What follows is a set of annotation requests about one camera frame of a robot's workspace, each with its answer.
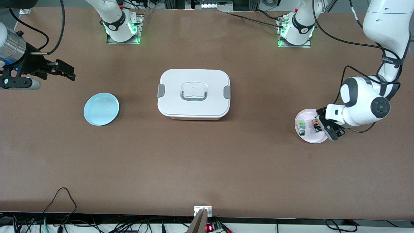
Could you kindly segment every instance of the metal bracket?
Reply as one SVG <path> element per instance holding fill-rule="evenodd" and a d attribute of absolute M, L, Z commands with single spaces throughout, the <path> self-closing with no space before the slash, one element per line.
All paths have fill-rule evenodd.
<path fill-rule="evenodd" d="M 28 15 L 28 14 L 30 14 L 30 12 L 31 12 L 31 9 L 20 9 L 19 14 L 20 15 Z"/>
<path fill-rule="evenodd" d="M 208 210 L 208 217 L 211 218 L 213 216 L 213 211 L 211 206 L 194 206 L 194 216 L 198 213 L 200 209 L 207 209 Z"/>
<path fill-rule="evenodd" d="M 133 35 L 129 40 L 124 42 L 114 41 L 108 34 L 106 34 L 106 43 L 107 44 L 140 44 L 141 43 L 141 33 L 142 33 L 142 24 L 144 23 L 144 15 L 137 15 L 135 12 L 133 14 L 136 17 L 132 17 L 131 30 L 136 30 L 137 33 Z"/>

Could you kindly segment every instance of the container lid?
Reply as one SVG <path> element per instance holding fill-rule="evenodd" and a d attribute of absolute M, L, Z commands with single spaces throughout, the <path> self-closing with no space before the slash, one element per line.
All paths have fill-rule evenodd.
<path fill-rule="evenodd" d="M 230 79 L 221 70 L 171 69 L 161 76 L 158 109 L 168 117 L 220 118 L 230 97 Z"/>

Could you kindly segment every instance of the brown table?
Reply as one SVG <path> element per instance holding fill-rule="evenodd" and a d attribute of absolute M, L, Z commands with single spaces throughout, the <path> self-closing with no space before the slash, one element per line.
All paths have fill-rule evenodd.
<path fill-rule="evenodd" d="M 59 8 L 35 8 L 22 19 L 50 35 L 46 50 L 54 46 Z M 297 136 L 295 115 L 331 103 L 345 65 L 376 72 L 380 50 L 318 29 L 311 49 L 278 48 L 274 28 L 214 10 L 157 10 L 140 45 L 105 44 L 92 8 L 66 8 L 66 20 L 50 59 L 74 66 L 76 81 L 50 75 L 37 91 L 1 91 L 1 211 L 42 211 L 65 186 L 87 213 L 188 216 L 205 204 L 227 217 L 414 218 L 410 57 L 386 119 L 367 133 L 311 145 Z M 320 21 L 333 35 L 369 43 L 351 14 Z M 43 43 L 19 29 L 29 43 Z M 214 122 L 163 116 L 157 85 L 172 68 L 225 71 L 229 113 Z M 102 127 L 83 117 L 99 92 L 121 104 L 118 118 Z M 50 211 L 72 208 L 61 193 Z"/>

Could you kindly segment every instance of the wire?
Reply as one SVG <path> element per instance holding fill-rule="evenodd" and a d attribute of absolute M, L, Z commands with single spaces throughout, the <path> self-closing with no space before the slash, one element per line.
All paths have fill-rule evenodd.
<path fill-rule="evenodd" d="M 270 18 L 270 19 L 274 19 L 274 20 L 277 20 L 278 18 L 283 17 L 283 15 L 281 15 L 281 16 L 277 16 L 277 17 L 270 16 L 270 15 L 269 15 L 268 13 L 266 13 L 264 10 L 259 10 L 259 9 L 257 9 L 257 10 L 255 10 L 255 11 L 257 11 L 257 12 L 261 12 L 261 13 L 263 13 L 264 15 L 266 15 L 268 18 Z"/>
<path fill-rule="evenodd" d="M 349 130 L 351 130 L 352 132 L 355 132 L 355 133 L 365 133 L 365 132 L 367 132 L 368 130 L 370 130 L 372 127 L 374 127 L 375 123 L 376 123 L 376 122 L 372 123 L 372 124 L 371 124 L 371 126 L 369 126 L 369 127 L 368 127 L 368 129 L 366 129 L 366 130 L 364 130 L 364 131 L 358 131 L 358 130 L 355 130 L 355 129 L 353 129 L 353 128 L 348 128 L 348 129 L 349 129 Z"/>
<path fill-rule="evenodd" d="M 331 226 L 328 224 L 328 222 L 332 222 L 332 223 L 335 225 L 335 227 L 336 227 L 336 228 L 331 227 Z M 336 224 L 336 222 L 334 222 L 332 219 L 327 219 L 327 220 L 325 221 L 325 224 L 326 224 L 326 226 L 327 226 L 329 229 L 334 230 L 334 231 L 338 231 L 339 233 L 342 233 L 342 231 L 352 233 L 352 232 L 356 232 L 356 231 L 358 230 L 358 226 L 355 226 L 355 229 L 353 229 L 353 230 L 351 230 L 351 231 L 341 229 L 341 228 L 339 228 L 338 224 Z"/>
<path fill-rule="evenodd" d="M 148 221 L 148 227 L 149 227 L 149 231 L 152 233 L 152 229 L 151 229 L 151 224 L 149 223 L 149 221 Z"/>
<path fill-rule="evenodd" d="M 362 28 L 362 24 L 361 24 L 361 22 L 359 21 L 358 16 L 356 15 L 356 12 L 355 12 L 355 10 L 354 10 L 354 6 L 353 6 L 353 4 L 352 4 L 352 0 L 349 0 L 349 5 L 351 6 L 351 10 L 352 10 L 352 12 L 354 13 L 354 17 L 355 17 L 356 22 L 357 22 L 357 23 L 358 23 L 358 25 Z"/>
<path fill-rule="evenodd" d="M 96 229 L 98 229 L 99 233 L 103 233 L 103 232 L 99 229 L 99 227 L 98 227 L 97 223 L 95 222 L 94 216 L 93 216 L 92 214 L 91 214 L 91 218 L 92 218 L 92 221 L 94 222 L 94 224 L 95 224 L 95 226 L 96 226 Z"/>
<path fill-rule="evenodd" d="M 358 16 L 356 15 L 356 12 L 355 12 L 355 9 L 354 9 L 354 5 L 352 4 L 352 0 L 349 0 L 349 5 L 351 6 L 351 10 L 352 10 L 352 13 L 354 14 L 354 17 L 355 17 L 356 22 L 358 23 L 358 25 L 360 26 L 360 28 L 363 28 L 361 22 L 358 19 Z M 377 42 L 375 42 L 375 44 L 378 47 L 381 47 L 381 50 L 382 50 L 383 54 L 385 55 L 385 51 L 384 51 L 383 47 L 379 43 L 377 43 Z"/>
<path fill-rule="evenodd" d="M 132 6 L 134 6 L 135 7 L 135 9 L 140 9 L 139 7 L 144 7 L 144 8 L 149 8 L 149 9 L 151 9 L 149 6 L 145 6 L 145 5 L 137 5 L 137 4 L 134 4 L 133 2 L 132 2 L 132 0 L 128 0 L 128 1 L 126 1 L 126 0 L 122 0 L 123 2 L 126 2 L 126 3 L 128 3 L 128 4 L 131 4 Z"/>
<path fill-rule="evenodd" d="M 159 7 L 159 6 L 161 6 L 161 4 L 159 4 L 158 6 L 155 6 L 153 9 L 152 9 L 152 11 L 147 15 L 147 17 L 145 17 L 145 19 L 142 21 L 142 22 L 145 22 L 153 13 L 154 13 L 154 11 L 155 11 L 155 9 L 157 8 L 157 7 Z"/>
<path fill-rule="evenodd" d="M 43 210 L 43 212 L 42 212 L 42 213 L 45 213 L 45 212 L 46 212 L 46 210 L 49 208 L 49 206 L 51 206 L 51 204 L 53 203 L 53 201 L 55 201 L 55 198 L 56 198 L 56 196 L 58 195 L 58 193 L 59 193 L 59 191 L 60 191 L 61 189 L 66 190 L 67 194 L 69 195 L 70 200 L 72 201 L 73 205 L 75 206 L 75 208 L 73 209 L 73 211 L 72 211 L 72 212 L 70 212 L 68 215 L 66 215 L 66 216 L 62 219 L 62 222 L 63 222 L 63 223 L 61 223 L 60 225 L 64 225 L 64 224 L 68 221 L 69 216 L 70 216 L 71 214 L 73 214 L 73 213 L 76 211 L 76 209 L 77 209 L 76 202 L 73 200 L 72 195 L 70 194 L 70 192 L 69 192 L 69 190 L 68 190 L 67 188 L 65 188 L 65 187 L 59 188 L 59 189 L 56 191 L 55 196 L 53 197 L 52 201 L 49 203 L 49 205 L 48 205 L 48 206 L 46 206 L 46 208 Z"/>
<path fill-rule="evenodd" d="M 40 48 L 38 48 L 38 50 L 41 50 L 41 49 L 43 49 L 44 47 L 46 47 L 46 45 L 48 45 L 48 43 L 49 43 L 49 36 L 46 34 L 46 33 L 44 33 L 44 32 L 42 32 L 41 30 L 39 30 L 39 29 L 37 29 L 37 28 L 34 28 L 34 27 L 32 27 L 32 26 L 30 26 L 30 25 L 28 25 L 27 23 L 25 23 L 25 22 L 23 22 L 23 21 L 21 21 L 15 14 L 14 14 L 14 12 L 13 12 L 13 10 L 12 9 L 9 9 L 9 11 L 10 11 L 10 14 L 12 14 L 12 16 L 13 16 L 13 18 L 16 20 L 16 21 L 18 21 L 19 23 L 21 23 L 21 24 L 23 24 L 24 26 L 26 26 L 26 27 L 28 27 L 28 28 L 30 28 L 30 29 L 32 29 L 32 30 L 34 30 L 34 31 L 36 31 L 36 32 L 38 32 L 38 33 L 40 33 L 40 34 L 42 34 L 42 35 L 44 35 L 45 37 L 46 37 L 46 42 L 45 42 L 45 44 L 43 44 Z"/>
<path fill-rule="evenodd" d="M 342 72 L 342 78 L 341 78 L 341 83 L 340 83 L 340 85 L 339 85 L 338 95 L 337 95 L 337 97 L 335 98 L 335 101 L 333 102 L 333 104 L 335 104 L 335 103 L 337 102 L 337 100 L 338 100 L 338 98 L 339 98 L 339 95 L 340 95 L 340 93 L 341 93 L 341 86 L 342 86 L 342 84 L 343 84 L 343 82 L 344 82 L 345 71 L 347 70 L 347 68 L 350 68 L 350 69 L 352 69 L 352 70 L 356 71 L 358 74 L 360 74 L 360 75 L 362 75 L 362 76 L 366 77 L 367 79 L 371 80 L 372 82 L 374 82 L 374 83 L 377 83 L 377 84 L 380 84 L 380 85 L 381 85 L 381 82 L 378 82 L 377 80 L 372 79 L 371 77 L 367 76 L 366 74 L 362 73 L 361 71 L 357 70 L 356 68 L 354 68 L 354 67 L 352 67 L 352 66 L 345 66 L 344 71 Z M 398 84 L 398 88 L 401 86 L 401 83 L 400 83 L 400 82 L 395 82 L 395 81 L 392 81 L 392 82 L 386 82 L 386 84 L 387 84 L 387 85 L 388 85 L 388 84 Z"/>
<path fill-rule="evenodd" d="M 43 220 L 43 225 L 45 227 L 46 233 L 49 233 L 48 225 L 46 224 L 46 218 Z"/>
<path fill-rule="evenodd" d="M 190 227 L 189 225 L 187 225 L 187 224 L 185 224 L 185 223 L 183 223 L 183 222 L 181 222 L 181 221 L 178 221 L 178 220 L 177 220 L 177 219 L 175 219 L 175 218 L 174 218 L 174 221 L 175 221 L 175 222 L 177 222 L 177 223 L 181 223 L 182 225 L 184 225 L 184 226 L 186 226 L 186 227 Z"/>
<path fill-rule="evenodd" d="M 397 226 L 397 225 L 393 224 L 392 222 L 390 222 L 390 221 L 388 221 L 388 220 L 387 220 L 387 222 L 388 222 L 389 224 L 393 225 L 394 227 L 399 227 L 399 226 Z"/>
<path fill-rule="evenodd" d="M 58 49 L 58 47 L 59 47 L 59 45 L 60 45 L 60 43 L 61 43 L 61 41 L 62 41 L 63 32 L 64 32 L 64 30 L 65 30 L 65 6 L 64 6 L 64 4 L 63 4 L 63 0 L 60 0 L 60 6 L 61 6 L 61 8 L 62 8 L 62 27 L 61 27 L 61 29 L 60 29 L 59 39 L 58 39 L 58 41 L 56 42 L 55 47 L 54 47 L 52 50 L 50 50 L 49 52 L 47 52 L 47 53 L 42 53 L 42 52 L 32 52 L 32 53 L 31 53 L 31 55 L 39 55 L 39 56 L 43 56 L 43 55 L 51 55 L 52 53 L 54 53 L 54 52 Z"/>
<path fill-rule="evenodd" d="M 312 13 L 313 13 L 313 18 L 314 18 L 314 20 L 315 20 L 315 23 L 316 23 L 316 25 L 319 27 L 319 29 L 325 34 L 325 35 L 327 35 L 327 36 L 329 36 L 330 38 L 332 38 L 332 39 L 335 39 L 335 40 L 337 40 L 337 41 L 340 41 L 340 42 L 343 42 L 343 43 L 346 43 L 346 44 L 353 44 L 353 45 L 359 45 L 359 46 L 366 46 L 366 47 L 371 47 L 371 48 L 377 48 L 377 49 L 383 49 L 383 50 L 386 50 L 386 51 L 388 51 L 388 52 L 390 52 L 390 53 L 392 53 L 397 59 L 400 59 L 400 57 L 394 52 L 394 51 L 392 51 L 392 50 L 390 50 L 390 49 L 387 49 L 387 48 L 383 48 L 383 47 L 379 47 L 379 46 L 375 46 L 375 45 L 371 45 L 371 44 L 361 44 L 361 43 L 355 43 L 355 42 L 350 42 L 350 41 L 345 41 L 345 40 L 343 40 L 343 39 L 339 39 L 339 38 L 337 38 L 337 37 L 334 37 L 334 36 L 332 36 L 332 35 L 330 35 L 329 33 L 327 33 L 321 26 L 320 26 L 320 24 L 319 24 L 319 22 L 318 22 L 318 19 L 316 18 L 316 14 L 315 14 L 315 0 L 312 0 Z"/>
<path fill-rule="evenodd" d="M 273 27 L 283 28 L 283 26 L 281 26 L 281 25 L 270 24 L 270 23 L 259 21 L 259 20 L 247 18 L 247 17 L 241 16 L 241 15 L 235 15 L 235 14 L 231 14 L 231 13 L 227 13 L 227 14 L 237 16 L 237 17 L 240 17 L 242 19 L 247 19 L 247 20 L 251 20 L 251 21 L 254 21 L 254 22 L 258 22 L 258 23 L 261 23 L 261 24 L 270 25 L 270 26 L 273 26 Z"/>
<path fill-rule="evenodd" d="M 63 32 L 65 30 L 65 6 L 63 5 L 63 0 L 60 0 L 60 6 L 62 8 L 62 27 L 60 29 L 60 35 L 59 35 L 59 39 L 55 45 L 55 47 L 48 52 L 48 55 L 51 55 L 52 53 L 54 53 L 56 51 L 56 49 L 58 49 L 60 42 L 62 41 L 62 37 L 63 37 Z"/>

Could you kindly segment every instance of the green led light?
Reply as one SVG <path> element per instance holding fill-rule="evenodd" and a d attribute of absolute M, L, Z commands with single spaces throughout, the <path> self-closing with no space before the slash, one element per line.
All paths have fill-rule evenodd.
<path fill-rule="evenodd" d="M 128 27 L 130 28 L 131 33 L 135 34 L 137 27 L 134 24 L 128 24 Z"/>

